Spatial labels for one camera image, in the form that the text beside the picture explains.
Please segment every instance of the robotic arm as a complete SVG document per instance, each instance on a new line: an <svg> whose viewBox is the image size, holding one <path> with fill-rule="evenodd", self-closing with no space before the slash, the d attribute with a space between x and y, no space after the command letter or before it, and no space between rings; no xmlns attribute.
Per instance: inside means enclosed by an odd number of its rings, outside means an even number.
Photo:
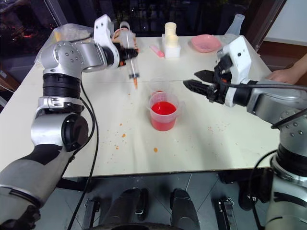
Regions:
<svg viewBox="0 0 307 230"><path fill-rule="evenodd" d="M218 51L218 57L220 61L214 72L195 73L210 85L197 80L183 83L191 91L205 95L210 102L245 106L247 112L280 130L280 144L271 160L274 177L265 229L307 229L306 88L280 90L276 87L286 84L249 80L251 61L243 37L224 46Z"/></svg>
<svg viewBox="0 0 307 230"><path fill-rule="evenodd" d="M33 229L39 209L53 192L75 150L88 140L81 116L82 72L116 68L137 56L111 42L114 26L107 15L95 21L95 43L58 42L42 52L43 97L31 127L34 150L0 173L1 229Z"/></svg>

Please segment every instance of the red liquid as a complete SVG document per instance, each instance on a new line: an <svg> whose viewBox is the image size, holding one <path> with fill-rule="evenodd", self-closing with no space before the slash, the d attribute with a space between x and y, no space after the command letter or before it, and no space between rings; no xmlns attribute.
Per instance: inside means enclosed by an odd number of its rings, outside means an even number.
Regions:
<svg viewBox="0 0 307 230"><path fill-rule="evenodd" d="M169 115L176 111L176 107L169 102L158 102L152 106L152 110L160 115ZM175 120L176 119L172 120L171 122L163 123L151 118L153 127L159 131L170 130L174 126Z"/></svg>

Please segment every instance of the table surface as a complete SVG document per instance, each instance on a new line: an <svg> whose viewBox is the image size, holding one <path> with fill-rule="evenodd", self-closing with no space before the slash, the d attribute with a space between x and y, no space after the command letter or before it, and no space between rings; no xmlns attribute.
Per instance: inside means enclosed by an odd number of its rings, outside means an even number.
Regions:
<svg viewBox="0 0 307 230"><path fill-rule="evenodd" d="M197 79L193 73L213 70L216 52L199 53L180 37L180 58L159 58L149 45L159 46L160 37L139 37L139 88L134 89L126 67L83 73L83 85L99 124L99 151L93 176L195 172L251 168L279 143L278 131L248 114L241 106L233 108L210 103L190 92L183 80ZM270 70L247 42L252 59L249 77L259 80ZM13 160L33 150L30 128L42 96L43 67L36 63L0 114L0 171ZM155 130L146 108L148 81L164 77L186 108L175 126ZM87 111L82 115L91 127ZM69 165L64 177L87 176L95 150L95 135Z"/></svg>

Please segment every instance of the pink plastic bowl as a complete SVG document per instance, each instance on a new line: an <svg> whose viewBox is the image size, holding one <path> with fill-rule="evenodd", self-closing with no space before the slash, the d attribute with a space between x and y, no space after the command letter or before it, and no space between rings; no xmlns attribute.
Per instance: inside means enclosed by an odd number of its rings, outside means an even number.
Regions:
<svg viewBox="0 0 307 230"><path fill-rule="evenodd" d="M202 34L191 39L193 46L201 53L217 50L221 47L219 40L209 34Z"/></svg>

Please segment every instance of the pink object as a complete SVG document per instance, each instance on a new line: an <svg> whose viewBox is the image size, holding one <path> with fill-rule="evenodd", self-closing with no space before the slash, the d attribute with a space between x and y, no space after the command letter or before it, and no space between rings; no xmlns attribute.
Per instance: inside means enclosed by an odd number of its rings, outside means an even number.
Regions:
<svg viewBox="0 0 307 230"><path fill-rule="evenodd" d="M160 50L160 49L158 49L158 47L156 47L156 46L149 46L150 47L150 49L152 49L153 50L153 52L155 52L159 57L164 57L165 55L164 55L164 53Z"/></svg>
<svg viewBox="0 0 307 230"><path fill-rule="evenodd" d="M209 34L202 34L191 39L193 46L201 53L207 53L217 50L221 47L219 40Z"/></svg>

